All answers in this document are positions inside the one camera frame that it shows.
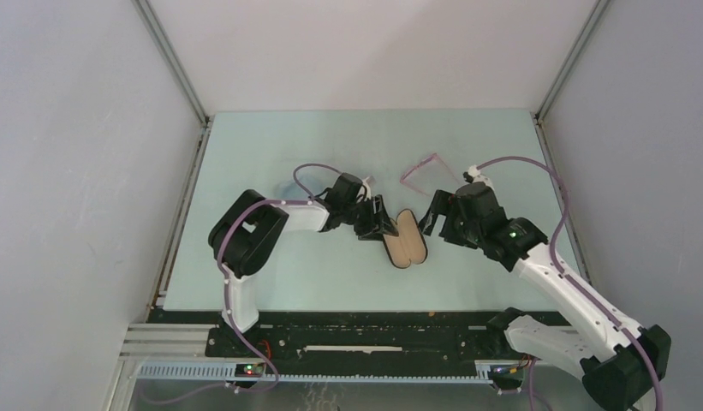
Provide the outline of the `black glasses case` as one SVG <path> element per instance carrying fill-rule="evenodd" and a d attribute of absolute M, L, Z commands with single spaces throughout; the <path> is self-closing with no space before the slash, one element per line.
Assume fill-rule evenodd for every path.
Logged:
<path fill-rule="evenodd" d="M 428 248 L 413 211 L 404 209 L 391 222 L 397 235 L 382 236 L 391 264 L 397 269 L 423 264 L 428 256 Z"/>

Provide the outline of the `light blue cleaning cloth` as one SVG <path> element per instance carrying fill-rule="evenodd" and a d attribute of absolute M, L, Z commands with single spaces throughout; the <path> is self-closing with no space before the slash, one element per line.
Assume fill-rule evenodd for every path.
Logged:
<path fill-rule="evenodd" d="M 298 180 L 313 194 L 320 194 L 325 189 L 325 184 L 314 176 L 300 176 Z M 273 195 L 276 199 L 282 200 L 305 200 L 309 197 L 309 194 L 293 178 L 277 184 Z"/>

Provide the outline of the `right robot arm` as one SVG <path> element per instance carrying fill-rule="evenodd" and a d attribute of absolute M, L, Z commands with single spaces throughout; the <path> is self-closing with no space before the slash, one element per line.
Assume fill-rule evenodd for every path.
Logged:
<path fill-rule="evenodd" d="M 604 410 L 629 410 L 653 393 L 663 407 L 664 378 L 672 339 L 660 325 L 644 327 L 583 281 L 553 249 L 551 240 L 530 220 L 511 218 L 493 188 L 472 182 L 454 193 L 438 190 L 420 221 L 430 235 L 449 244 L 479 249 L 506 271 L 546 297 L 575 330 L 566 334 L 510 307 L 486 334 L 486 346 L 498 358 L 515 351 L 530 354 L 579 379 Z"/>

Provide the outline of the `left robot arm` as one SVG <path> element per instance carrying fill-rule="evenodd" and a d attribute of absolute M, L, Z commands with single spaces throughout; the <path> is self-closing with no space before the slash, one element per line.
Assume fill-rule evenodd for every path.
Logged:
<path fill-rule="evenodd" d="M 244 191 L 208 235 L 208 245 L 223 275 L 222 318 L 230 326 L 226 346 L 249 356 L 259 345 L 252 327 L 259 320 L 256 274 L 267 263 L 281 235 L 291 231 L 324 233 L 341 225 L 353 228 L 360 241 L 398 237 L 383 197 L 349 173 L 318 195 L 303 200 L 269 199 Z"/>

